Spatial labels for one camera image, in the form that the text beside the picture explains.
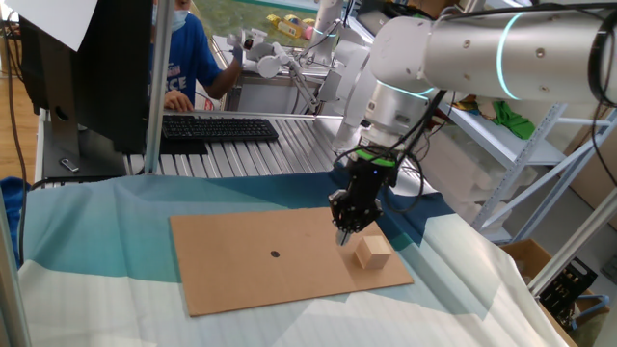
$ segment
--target cardboard sheet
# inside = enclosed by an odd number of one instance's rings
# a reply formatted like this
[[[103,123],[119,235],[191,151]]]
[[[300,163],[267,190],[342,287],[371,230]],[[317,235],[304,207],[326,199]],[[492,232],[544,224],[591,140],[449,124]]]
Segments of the cardboard sheet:
[[[360,236],[338,246],[329,208],[170,219],[193,317],[414,282],[395,252],[364,270]],[[373,223],[362,235],[383,233]]]

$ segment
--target green cloth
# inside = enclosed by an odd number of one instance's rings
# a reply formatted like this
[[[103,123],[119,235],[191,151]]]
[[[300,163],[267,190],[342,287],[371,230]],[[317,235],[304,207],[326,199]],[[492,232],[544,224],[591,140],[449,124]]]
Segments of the green cloth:
[[[505,101],[495,101],[493,107],[497,114],[497,118],[493,120],[495,124],[507,127],[514,135],[523,140],[529,140],[536,129],[531,121],[512,111]]]

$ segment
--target metal pole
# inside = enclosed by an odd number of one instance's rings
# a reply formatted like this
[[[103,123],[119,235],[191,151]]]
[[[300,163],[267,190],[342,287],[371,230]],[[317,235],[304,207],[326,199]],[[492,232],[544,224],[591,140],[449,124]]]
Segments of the metal pole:
[[[493,215],[493,211],[495,211],[495,207],[501,201],[501,197],[510,189],[510,187],[512,187],[514,181],[521,174],[525,165],[527,165],[527,162],[535,151],[536,146],[547,137],[549,131],[554,127],[556,120],[561,117],[567,107],[568,104],[559,103],[556,103],[550,107],[549,112],[540,124],[538,124],[538,127],[533,132],[533,135],[531,135],[531,138],[527,140],[521,153],[505,172],[503,179],[495,188],[491,197],[484,202],[482,209],[480,209],[478,215],[475,217],[473,222],[471,222],[471,226],[474,229],[481,230],[484,223],[491,217],[491,215]]]
[[[9,337],[9,345],[31,346],[2,191],[0,191],[0,314]]]
[[[152,60],[152,81],[150,84],[150,114],[144,172],[155,174],[158,166],[158,153],[161,146],[163,108],[167,83],[167,64],[170,60],[172,42],[172,19],[175,1],[159,0],[156,14],[154,52]]]
[[[540,293],[557,277],[557,275],[575,257],[577,252],[588,240],[617,213],[617,188],[604,199],[594,213],[580,226],[574,235],[557,252],[540,273],[529,283],[529,291],[533,297]]]
[[[597,131],[596,134],[594,134],[598,147],[602,145],[604,140],[606,140],[608,135],[610,135],[615,128],[615,125],[617,125],[617,111],[611,112],[607,119],[610,120],[610,126],[603,127]],[[568,169],[566,169],[566,171],[561,175],[561,178],[559,178],[559,181],[557,181],[557,184],[552,187],[540,206],[538,206],[531,217],[529,217],[529,220],[527,220],[521,228],[521,231],[519,231],[519,233],[517,233],[514,237],[512,240],[513,242],[523,240],[531,235],[533,230],[535,230],[547,213],[549,213],[550,208],[557,203],[557,200],[561,197],[563,192],[570,187],[570,183],[572,183],[572,181],[577,177],[578,173],[580,173],[587,162],[589,162],[589,160],[596,154],[596,151],[593,149],[592,140],[588,140],[585,144],[590,148],[589,151],[580,156],[580,158],[578,158],[572,165],[570,165]]]

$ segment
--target metal rod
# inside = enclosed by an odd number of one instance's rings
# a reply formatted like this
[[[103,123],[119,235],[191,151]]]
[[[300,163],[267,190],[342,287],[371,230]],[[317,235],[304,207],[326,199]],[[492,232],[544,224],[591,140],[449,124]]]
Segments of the metal rod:
[[[560,118],[557,120],[559,124],[576,124],[576,125],[591,125],[593,124],[593,120],[583,120],[583,119],[571,119],[571,118]],[[610,120],[596,120],[596,126],[610,126]]]
[[[154,52],[152,61],[152,82],[150,84],[150,114],[144,172],[155,174],[158,166],[158,153],[161,146],[161,128],[167,83],[167,64],[170,60],[172,42],[172,19],[175,1],[159,0],[156,14]]]
[[[193,111],[176,112],[166,110],[164,115],[169,116],[197,116],[202,118],[223,118],[223,119],[264,119],[264,120],[342,120],[343,116],[324,116],[324,115],[297,115],[297,114],[270,114],[256,112],[229,112],[229,111]]]
[[[577,252],[617,213],[617,188],[604,199],[594,213],[578,228],[566,244],[555,254],[540,273],[529,283],[529,291],[533,297],[551,283],[555,277],[568,265]]]
[[[484,226],[484,223],[488,221],[493,214],[493,211],[495,211],[495,207],[501,201],[501,197],[503,197],[505,192],[512,187],[514,181],[521,174],[525,165],[527,165],[527,162],[535,151],[537,144],[541,143],[542,140],[547,137],[547,134],[555,125],[555,120],[561,117],[567,107],[568,104],[559,103],[556,103],[550,107],[549,112],[533,132],[531,138],[527,140],[527,143],[523,147],[521,153],[519,153],[517,158],[514,160],[514,163],[512,163],[512,165],[505,172],[503,179],[499,182],[499,185],[495,188],[491,197],[482,205],[480,213],[478,213],[471,223],[471,226],[474,229],[480,230],[482,226]]]
[[[518,194],[515,198],[513,198],[510,202],[508,202],[508,204],[503,206],[503,208],[501,208],[500,210],[495,212],[491,216],[491,218],[489,218],[486,222],[484,222],[484,225],[482,226],[482,229],[490,226],[496,220],[498,220],[503,215],[508,213],[508,211],[510,211],[511,209],[516,207],[519,203],[523,202],[523,200],[527,199],[531,194],[533,194],[535,191],[540,189],[540,187],[542,187],[543,185],[548,183],[553,177],[557,176],[563,170],[568,168],[581,155],[583,155],[583,154],[585,154],[585,152],[591,150],[591,147],[592,147],[591,144],[585,143],[583,146],[581,146],[579,149],[577,149],[574,153],[570,154],[566,159],[562,160],[559,164],[557,164],[554,168],[552,168],[552,170],[550,170],[548,173],[546,173],[545,175],[540,177],[537,181],[535,181],[527,189],[525,189],[520,194]]]
[[[31,346],[2,191],[0,191],[0,314],[11,342],[10,346]]]
[[[598,146],[602,145],[604,140],[606,140],[608,135],[610,135],[612,130],[615,128],[615,125],[617,125],[617,112],[611,112],[607,119],[611,122],[611,125],[598,130],[595,134],[596,143]],[[585,164],[587,164],[587,162],[589,162],[589,160],[596,154],[593,150],[593,142],[591,140],[587,141],[585,145],[590,149],[585,155],[581,156],[572,165],[570,165],[570,167],[568,167],[568,169],[561,175],[561,178],[559,178],[557,184],[552,187],[549,194],[544,198],[535,212],[533,212],[531,217],[529,217],[519,233],[514,237],[513,241],[523,240],[531,235],[533,230],[535,230],[547,213],[549,213],[550,208],[555,205],[563,192],[568,189],[570,183],[572,183],[578,173],[580,173]]]

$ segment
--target white paper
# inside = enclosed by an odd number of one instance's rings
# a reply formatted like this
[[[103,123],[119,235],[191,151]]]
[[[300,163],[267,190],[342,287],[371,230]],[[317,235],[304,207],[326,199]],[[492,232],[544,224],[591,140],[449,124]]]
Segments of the white paper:
[[[97,0],[6,0],[9,7],[72,50],[79,50]]]

